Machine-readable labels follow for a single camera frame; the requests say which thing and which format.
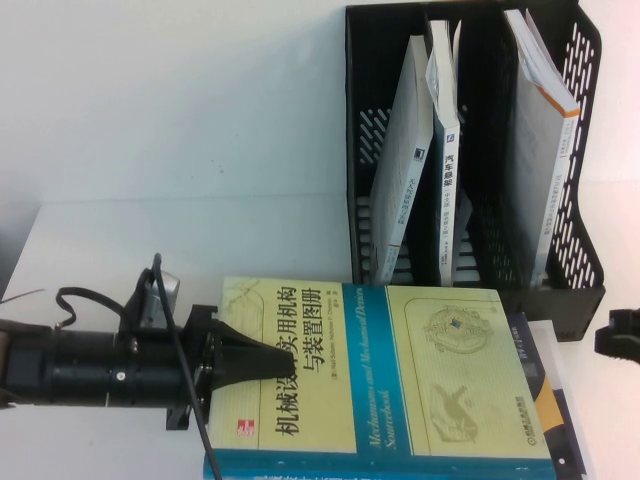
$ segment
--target publisher logo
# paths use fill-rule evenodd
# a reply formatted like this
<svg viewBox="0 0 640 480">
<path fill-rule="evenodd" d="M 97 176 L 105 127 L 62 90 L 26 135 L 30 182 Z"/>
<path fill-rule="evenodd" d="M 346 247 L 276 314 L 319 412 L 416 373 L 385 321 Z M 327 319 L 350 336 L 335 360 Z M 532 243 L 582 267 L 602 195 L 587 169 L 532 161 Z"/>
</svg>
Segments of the publisher logo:
<svg viewBox="0 0 640 480">
<path fill-rule="evenodd" d="M 253 420 L 238 420 L 238 436 L 252 437 L 256 430 L 256 423 Z"/>
<path fill-rule="evenodd" d="M 524 403 L 523 397 L 516 397 L 516 405 L 518 407 L 518 412 L 520 413 L 520 420 L 522 421 L 522 429 L 524 430 L 524 434 L 527 437 L 527 443 L 531 446 L 538 443 L 536 440 L 536 435 L 533 431 L 533 426 L 531 425 L 531 419 L 529 418 L 529 411 Z"/>
<path fill-rule="evenodd" d="M 424 160 L 424 149 L 416 148 L 416 151 L 413 153 L 413 159 L 421 162 Z"/>
</svg>

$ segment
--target red logo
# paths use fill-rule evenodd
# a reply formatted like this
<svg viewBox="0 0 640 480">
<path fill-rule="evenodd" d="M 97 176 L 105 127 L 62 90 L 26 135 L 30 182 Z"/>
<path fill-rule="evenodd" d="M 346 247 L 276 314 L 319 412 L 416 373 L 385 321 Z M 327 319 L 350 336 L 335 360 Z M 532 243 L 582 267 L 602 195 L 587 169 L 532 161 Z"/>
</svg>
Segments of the red logo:
<svg viewBox="0 0 640 480">
<path fill-rule="evenodd" d="M 253 436 L 256 430 L 256 422 L 253 420 L 238 420 L 238 435 L 243 437 Z"/>
</svg>

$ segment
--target book title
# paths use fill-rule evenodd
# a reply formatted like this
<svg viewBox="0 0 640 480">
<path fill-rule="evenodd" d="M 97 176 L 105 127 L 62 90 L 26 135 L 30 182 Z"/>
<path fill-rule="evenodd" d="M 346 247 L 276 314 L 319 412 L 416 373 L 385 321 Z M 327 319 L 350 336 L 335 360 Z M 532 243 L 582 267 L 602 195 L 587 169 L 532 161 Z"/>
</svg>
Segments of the book title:
<svg viewBox="0 0 640 480">
<path fill-rule="evenodd" d="M 294 436 L 300 433 L 298 364 L 304 370 L 320 372 L 324 368 L 323 299 L 320 290 L 282 286 L 276 293 L 276 347 L 291 352 L 296 373 L 276 380 L 276 433 Z"/>
<path fill-rule="evenodd" d="M 375 448 L 396 449 L 396 433 L 393 426 L 393 412 L 391 410 L 391 398 L 388 390 L 377 390 L 375 388 L 373 368 L 371 365 L 371 347 L 369 344 L 369 326 L 367 322 L 367 311 L 365 308 L 364 292 L 362 288 L 356 290 L 357 306 L 356 318 L 360 324 L 360 366 L 364 370 L 367 382 L 367 398 L 369 400 L 369 445 Z M 380 414 L 383 419 L 383 426 L 386 432 L 382 438 L 380 428 Z"/>
</svg>

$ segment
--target white table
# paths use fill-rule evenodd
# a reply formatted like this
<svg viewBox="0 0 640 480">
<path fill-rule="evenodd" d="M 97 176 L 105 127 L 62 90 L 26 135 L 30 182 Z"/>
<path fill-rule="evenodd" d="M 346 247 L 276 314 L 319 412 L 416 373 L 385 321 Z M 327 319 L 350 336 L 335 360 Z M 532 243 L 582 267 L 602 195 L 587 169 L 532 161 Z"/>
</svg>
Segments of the white table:
<svg viewBox="0 0 640 480">
<path fill-rule="evenodd" d="M 610 309 L 640 306 L 640 234 L 633 233 L 640 184 L 582 185 L 580 208 L 607 294 L 584 341 L 561 350 L 597 478 L 631 480 L 640 471 L 640 366 L 596 355 L 593 335 Z M 0 314 L 52 325 L 65 318 L 53 296 L 66 285 L 124 302 L 155 251 L 182 279 L 182 321 L 191 304 L 219 302 L 225 275 L 351 275 L 342 195 L 51 205 L 38 216 L 6 297 L 46 292 L 4 305 Z M 74 305 L 80 328 L 115 328 L 109 312 L 83 300 Z M 163 411 L 18 407 L 0 413 L 0 432 L 2 474 L 11 479 L 201 478 L 197 433 L 165 432 Z"/>
</svg>

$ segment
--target yellow book cover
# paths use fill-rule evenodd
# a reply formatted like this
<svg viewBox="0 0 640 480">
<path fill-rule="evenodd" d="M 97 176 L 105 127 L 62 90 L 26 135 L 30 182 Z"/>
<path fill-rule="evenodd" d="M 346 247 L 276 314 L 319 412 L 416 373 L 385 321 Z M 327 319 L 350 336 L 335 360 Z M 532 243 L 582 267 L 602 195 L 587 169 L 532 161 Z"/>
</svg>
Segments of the yellow book cover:
<svg viewBox="0 0 640 480">
<path fill-rule="evenodd" d="M 229 477 L 555 478 L 495 291 L 229 278 L 220 316 L 296 362 L 213 392 Z"/>
</svg>

